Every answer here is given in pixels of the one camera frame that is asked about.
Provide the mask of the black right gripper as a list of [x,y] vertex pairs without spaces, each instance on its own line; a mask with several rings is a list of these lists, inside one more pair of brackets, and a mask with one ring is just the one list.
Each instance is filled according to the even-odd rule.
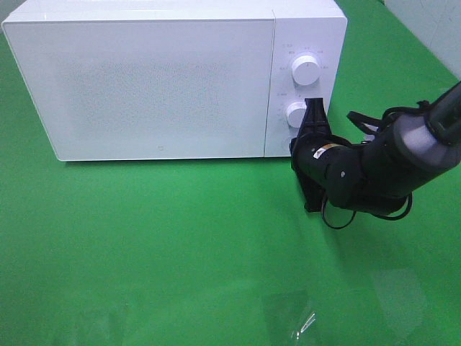
[[290,153],[307,212],[321,212],[325,201],[383,217],[401,209],[407,197],[385,197],[376,185],[369,192],[365,190],[368,180],[360,162],[361,147],[331,135],[323,98],[305,98],[305,106],[299,136],[292,142]]

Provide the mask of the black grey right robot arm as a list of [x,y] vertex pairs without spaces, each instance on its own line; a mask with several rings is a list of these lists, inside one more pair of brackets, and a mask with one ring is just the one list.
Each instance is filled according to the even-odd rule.
[[307,109],[291,140],[291,166],[309,213],[328,203],[396,221],[407,216],[413,191],[460,163],[460,85],[430,103],[391,107],[380,119],[349,112],[368,141],[332,133],[321,98]]

